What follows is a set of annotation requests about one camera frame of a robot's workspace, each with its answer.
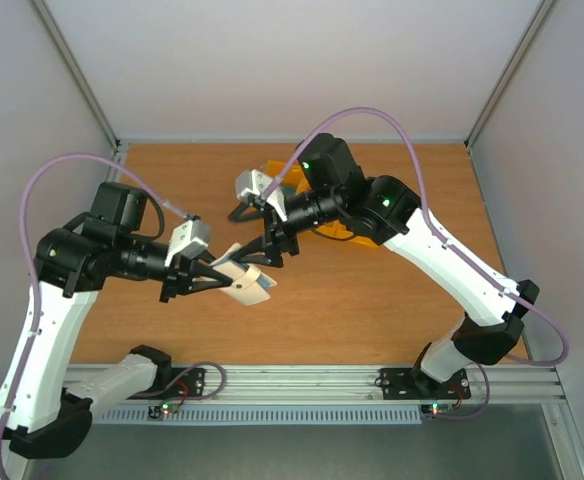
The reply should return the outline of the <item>beige card holder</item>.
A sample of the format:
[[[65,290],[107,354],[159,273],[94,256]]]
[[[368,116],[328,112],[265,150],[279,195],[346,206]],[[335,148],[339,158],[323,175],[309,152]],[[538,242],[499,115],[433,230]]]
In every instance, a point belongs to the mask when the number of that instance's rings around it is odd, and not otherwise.
[[[270,290],[277,282],[262,272],[256,265],[244,265],[230,259],[230,255],[241,247],[240,243],[232,244],[228,250],[211,267],[232,280],[229,287],[221,291],[244,306],[252,306],[270,299]]]

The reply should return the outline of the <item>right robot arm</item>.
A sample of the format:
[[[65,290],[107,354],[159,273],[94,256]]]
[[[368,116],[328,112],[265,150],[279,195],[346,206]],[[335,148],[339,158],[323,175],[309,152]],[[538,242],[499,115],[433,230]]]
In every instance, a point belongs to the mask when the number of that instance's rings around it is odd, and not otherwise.
[[[329,133],[315,137],[298,164],[309,188],[292,197],[281,190],[263,199],[271,178],[246,170],[235,181],[239,205],[233,223],[262,219],[264,232],[232,253],[240,263],[280,268],[299,252],[299,233],[338,221],[356,237],[410,261],[463,308],[460,324],[427,344],[405,377],[405,388],[432,398],[472,363],[494,365],[518,343],[523,318],[539,295],[531,280],[510,279],[458,242],[402,181],[368,177],[347,143]]]

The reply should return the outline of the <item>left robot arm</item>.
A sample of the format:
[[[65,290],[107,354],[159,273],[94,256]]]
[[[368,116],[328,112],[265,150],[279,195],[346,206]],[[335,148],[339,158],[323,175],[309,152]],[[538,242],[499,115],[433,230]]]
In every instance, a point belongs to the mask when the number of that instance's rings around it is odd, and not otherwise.
[[[65,458],[95,417],[127,399],[161,398],[175,382],[170,355],[139,345],[74,387],[63,384],[83,322],[110,277],[160,283],[159,299],[228,287],[206,245],[173,250],[139,234],[148,192],[99,185],[91,208],[37,244],[24,330],[0,389],[0,442],[26,459]]]

